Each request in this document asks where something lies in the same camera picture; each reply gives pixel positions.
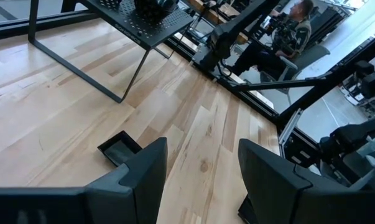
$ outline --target perforated metal tabletop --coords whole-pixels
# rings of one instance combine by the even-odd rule
[[[133,0],[123,0],[119,6],[115,0],[80,2],[146,50],[153,49],[193,21],[181,9],[160,22],[149,21],[137,14]]]

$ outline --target dark pants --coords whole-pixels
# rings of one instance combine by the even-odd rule
[[[286,65],[279,57],[275,56],[272,52],[267,52],[264,47],[256,42],[255,40],[247,47],[247,49],[241,54],[237,62],[233,66],[233,73],[240,76],[245,71],[248,71],[250,67],[257,65],[259,71],[269,71],[276,80],[281,76]]]

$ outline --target man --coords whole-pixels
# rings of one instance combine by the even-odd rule
[[[275,54],[271,54],[266,52],[261,44],[253,41],[232,67],[233,73],[240,76],[240,74],[249,70],[251,66],[258,65],[258,70],[260,70],[261,67],[270,67],[273,70],[277,70],[279,72],[278,74],[271,75],[274,79],[278,80],[285,68],[285,63],[279,57],[284,56],[294,61],[302,53],[310,38],[312,28],[308,20],[308,15],[312,9],[313,2],[311,0],[301,0],[291,8],[289,17],[299,23],[295,28],[297,45],[292,54],[287,54],[277,49]],[[279,14],[280,13],[275,10],[271,12],[272,16],[278,16]]]

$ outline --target black metal table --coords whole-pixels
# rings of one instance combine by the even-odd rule
[[[70,62],[67,62],[55,52],[48,49],[35,38],[39,0],[31,0],[28,40],[32,45],[45,52],[58,63],[61,63],[63,66],[87,81],[90,85],[93,85],[95,88],[109,96],[117,103],[122,102],[122,100],[127,96],[150,50],[155,49],[165,58],[172,56],[172,54],[166,55],[165,53],[161,52],[156,48],[156,46],[163,43],[175,33],[186,28],[193,21],[193,19],[186,12],[183,12],[181,9],[177,9],[162,21],[153,23],[138,16],[137,12],[135,11],[133,0],[123,0],[120,5],[117,5],[115,0],[79,0],[78,2],[82,3],[89,10],[99,15],[107,23],[115,27],[125,36],[146,50],[122,98],[104,87],[102,84],[98,83],[86,73],[82,72],[79,68],[76,68]]]

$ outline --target wooden floor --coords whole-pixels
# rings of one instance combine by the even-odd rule
[[[168,138],[158,223],[241,223],[238,140],[278,153],[273,124],[177,54],[151,52],[117,104],[26,39],[0,40],[0,186],[85,185],[114,169],[96,147],[126,130],[143,147]],[[144,53],[101,20],[38,39],[117,94]]]

